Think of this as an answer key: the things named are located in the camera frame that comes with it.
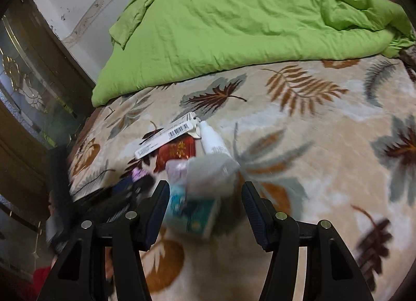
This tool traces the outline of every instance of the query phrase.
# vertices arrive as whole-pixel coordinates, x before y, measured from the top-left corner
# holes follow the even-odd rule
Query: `silver screw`
[[[328,220],[322,220],[321,221],[321,226],[325,229],[331,228],[331,223]]]
[[[90,220],[85,220],[85,221],[82,222],[81,227],[83,229],[87,229],[87,228],[90,228],[91,225],[92,225],[92,222]]]
[[[277,219],[279,219],[279,220],[285,220],[285,219],[287,219],[287,218],[288,218],[288,215],[287,215],[286,213],[284,213],[284,212],[277,212],[277,213],[275,214],[275,216],[276,216],[276,218],[277,218]]]
[[[137,216],[137,213],[135,211],[129,211],[126,213],[126,218],[128,218],[129,220],[134,219]]]

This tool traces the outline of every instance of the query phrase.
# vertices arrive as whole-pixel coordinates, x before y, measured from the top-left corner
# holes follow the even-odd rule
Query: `red cloth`
[[[50,267],[43,267],[35,270],[33,273],[33,283],[23,292],[26,301],[36,301],[50,271]]]

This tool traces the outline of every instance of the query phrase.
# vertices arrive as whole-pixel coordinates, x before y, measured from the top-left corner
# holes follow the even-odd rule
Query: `white bottle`
[[[230,152],[224,144],[224,140],[206,121],[201,121],[199,127],[201,131],[202,147],[204,148],[205,154],[225,153],[231,157]]]

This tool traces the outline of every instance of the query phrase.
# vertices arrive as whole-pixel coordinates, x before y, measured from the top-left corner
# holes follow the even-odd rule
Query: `green blanket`
[[[415,41],[405,12],[388,0],[131,0],[110,34],[94,106],[246,65],[396,57]]]

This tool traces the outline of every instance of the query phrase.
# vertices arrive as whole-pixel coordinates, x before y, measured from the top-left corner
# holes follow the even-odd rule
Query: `red packet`
[[[186,160],[193,156],[195,156],[195,139],[190,135],[183,135],[159,148],[156,158],[156,168],[153,172],[162,172],[168,160]]]

